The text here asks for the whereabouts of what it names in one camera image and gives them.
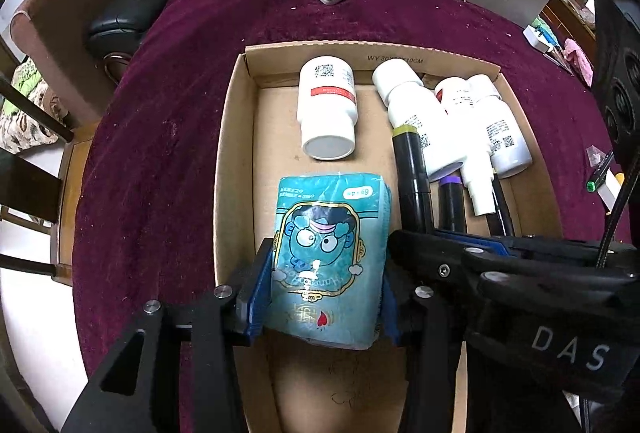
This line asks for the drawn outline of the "black marker yellow cap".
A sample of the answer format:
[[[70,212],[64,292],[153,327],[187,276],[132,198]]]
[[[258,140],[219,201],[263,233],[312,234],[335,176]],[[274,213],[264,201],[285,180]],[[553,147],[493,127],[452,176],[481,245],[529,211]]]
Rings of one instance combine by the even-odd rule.
[[[486,222],[491,236],[514,236],[515,229],[509,210],[506,196],[504,196],[500,180],[497,176],[491,181],[492,198],[494,198],[495,211],[487,214]]]

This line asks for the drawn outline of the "black marker purple cap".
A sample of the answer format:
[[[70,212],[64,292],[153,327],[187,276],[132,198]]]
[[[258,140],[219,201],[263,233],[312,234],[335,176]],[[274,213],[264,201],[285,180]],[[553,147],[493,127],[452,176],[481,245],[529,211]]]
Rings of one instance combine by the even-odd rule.
[[[464,234],[466,216],[464,186],[457,175],[447,175],[438,182],[439,228]]]

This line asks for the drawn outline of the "slim white bottle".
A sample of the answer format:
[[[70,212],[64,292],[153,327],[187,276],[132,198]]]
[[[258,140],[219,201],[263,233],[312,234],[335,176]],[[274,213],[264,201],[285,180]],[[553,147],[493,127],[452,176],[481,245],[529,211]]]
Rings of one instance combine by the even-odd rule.
[[[475,96],[464,79],[446,78],[437,83],[437,99],[445,108],[464,145],[465,159],[460,169],[463,185],[469,193],[476,216],[496,212],[494,200],[494,168],[485,128],[478,119]]]

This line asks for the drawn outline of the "black marker olive caps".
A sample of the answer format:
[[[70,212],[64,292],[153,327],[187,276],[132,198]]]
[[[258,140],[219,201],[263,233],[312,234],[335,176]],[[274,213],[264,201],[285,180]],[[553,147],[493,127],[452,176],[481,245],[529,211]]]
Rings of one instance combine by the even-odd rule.
[[[401,228],[418,234],[434,231],[431,187],[424,164],[420,135],[410,124],[393,130],[393,149]]]

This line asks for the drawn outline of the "white bottle with qr label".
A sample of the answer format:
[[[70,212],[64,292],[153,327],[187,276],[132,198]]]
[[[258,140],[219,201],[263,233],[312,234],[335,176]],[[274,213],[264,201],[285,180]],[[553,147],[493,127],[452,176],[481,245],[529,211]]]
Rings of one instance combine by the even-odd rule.
[[[473,94],[480,125],[487,133],[490,160],[499,178],[510,178],[526,170],[533,163],[532,154],[518,121],[495,84],[486,75],[472,76],[466,84]]]

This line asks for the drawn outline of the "blue cartoon tissue pack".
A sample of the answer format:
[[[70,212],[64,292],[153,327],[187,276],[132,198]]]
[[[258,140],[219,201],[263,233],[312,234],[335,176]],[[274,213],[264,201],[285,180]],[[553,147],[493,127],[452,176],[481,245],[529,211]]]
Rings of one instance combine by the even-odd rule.
[[[267,328],[339,349],[378,338],[392,194],[381,175],[285,176]]]

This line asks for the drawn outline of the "white pill bottle plain label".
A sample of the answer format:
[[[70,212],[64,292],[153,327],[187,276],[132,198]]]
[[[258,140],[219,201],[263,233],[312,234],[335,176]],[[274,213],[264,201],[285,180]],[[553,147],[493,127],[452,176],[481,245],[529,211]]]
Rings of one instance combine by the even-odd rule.
[[[465,159],[461,138],[435,94],[400,58],[386,60],[372,74],[393,129],[413,126],[419,134],[428,179],[436,182],[458,170]]]

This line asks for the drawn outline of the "white pill bottle red label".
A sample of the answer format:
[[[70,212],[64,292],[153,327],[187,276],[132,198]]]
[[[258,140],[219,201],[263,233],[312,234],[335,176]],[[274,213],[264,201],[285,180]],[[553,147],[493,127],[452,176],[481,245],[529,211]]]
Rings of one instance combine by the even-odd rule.
[[[357,94],[352,68],[335,56],[318,56],[299,72],[300,145],[312,159],[341,160],[356,147]]]

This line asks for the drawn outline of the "black marker green cap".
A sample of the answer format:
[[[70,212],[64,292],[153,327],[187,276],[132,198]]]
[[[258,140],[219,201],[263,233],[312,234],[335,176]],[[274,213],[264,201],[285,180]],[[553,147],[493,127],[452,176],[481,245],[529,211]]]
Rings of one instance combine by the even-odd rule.
[[[588,193],[596,192],[605,182],[606,173],[608,173],[608,169],[610,168],[610,164],[613,161],[613,159],[614,159],[614,152],[613,150],[611,150],[597,164],[597,167],[592,171],[586,183],[586,190]]]

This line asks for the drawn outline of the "maroon tablecloth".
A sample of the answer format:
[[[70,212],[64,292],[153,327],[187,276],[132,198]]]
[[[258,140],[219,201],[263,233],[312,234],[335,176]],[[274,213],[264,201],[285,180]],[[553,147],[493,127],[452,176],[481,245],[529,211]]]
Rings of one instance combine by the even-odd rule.
[[[145,301],[189,303],[213,285],[213,190],[224,97],[249,45],[374,41],[498,65],[532,123],[566,237],[597,239],[588,145],[608,144],[593,96],[517,26],[461,0],[169,0],[96,129],[76,213],[73,289],[95,371]]]

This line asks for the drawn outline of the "white square charger box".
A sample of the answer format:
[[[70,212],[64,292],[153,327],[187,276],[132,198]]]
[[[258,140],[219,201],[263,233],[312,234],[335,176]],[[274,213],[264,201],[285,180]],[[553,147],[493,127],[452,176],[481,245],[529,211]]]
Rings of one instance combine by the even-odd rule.
[[[597,188],[597,194],[608,212],[613,210],[621,189],[622,184],[617,176],[611,170],[606,171],[603,183]]]

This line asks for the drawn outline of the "clear plastic packet red item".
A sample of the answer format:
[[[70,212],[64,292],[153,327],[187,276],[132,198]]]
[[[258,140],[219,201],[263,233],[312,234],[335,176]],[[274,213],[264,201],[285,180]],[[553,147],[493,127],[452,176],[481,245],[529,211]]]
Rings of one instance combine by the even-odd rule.
[[[606,157],[606,153],[602,152],[597,146],[591,145],[586,149],[586,155],[590,168],[596,168]]]

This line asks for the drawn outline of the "cardboard box tray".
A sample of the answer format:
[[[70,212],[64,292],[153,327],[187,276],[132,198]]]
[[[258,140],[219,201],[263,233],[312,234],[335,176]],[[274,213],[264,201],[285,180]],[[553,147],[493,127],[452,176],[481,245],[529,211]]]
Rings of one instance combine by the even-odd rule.
[[[355,74],[359,119],[352,156],[322,162],[300,147],[299,70],[311,58],[346,60]],[[405,60],[428,86],[443,78],[491,78],[523,131],[534,162],[502,187],[519,235],[562,236],[548,169],[532,127],[500,68],[484,60],[417,46],[358,41],[250,46],[235,62],[222,114],[214,189],[218,283],[252,263],[273,231],[277,190],[288,175],[368,172],[395,186],[390,123],[373,70]],[[268,332],[235,354],[248,427],[253,432],[393,432],[406,395],[405,355],[390,341],[367,351],[314,346]]]

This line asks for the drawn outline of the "blue small object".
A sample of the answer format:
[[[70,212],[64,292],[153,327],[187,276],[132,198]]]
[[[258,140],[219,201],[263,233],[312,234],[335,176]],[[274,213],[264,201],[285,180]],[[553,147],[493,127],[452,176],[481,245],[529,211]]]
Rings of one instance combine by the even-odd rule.
[[[540,27],[539,28],[541,34],[546,38],[546,40],[552,44],[553,46],[559,46],[559,42],[558,39],[555,37],[554,34],[552,34],[552,32],[544,27]]]

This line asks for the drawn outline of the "green cloth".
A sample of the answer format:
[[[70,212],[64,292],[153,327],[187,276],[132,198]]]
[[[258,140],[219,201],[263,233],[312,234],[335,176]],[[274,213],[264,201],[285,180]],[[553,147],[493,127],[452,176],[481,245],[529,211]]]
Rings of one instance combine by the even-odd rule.
[[[540,28],[540,27],[544,27],[544,28],[546,28],[546,29],[550,30],[550,31],[552,32],[552,34],[553,34],[553,31],[551,30],[551,28],[549,27],[549,25],[548,25],[548,24],[547,24],[547,23],[546,23],[546,22],[545,22],[541,17],[536,17],[536,18],[532,21],[532,23],[530,24],[530,26],[532,26],[532,27],[533,27],[535,30],[537,30],[540,34],[541,34],[541,32],[540,32],[540,30],[539,30],[539,28]]]

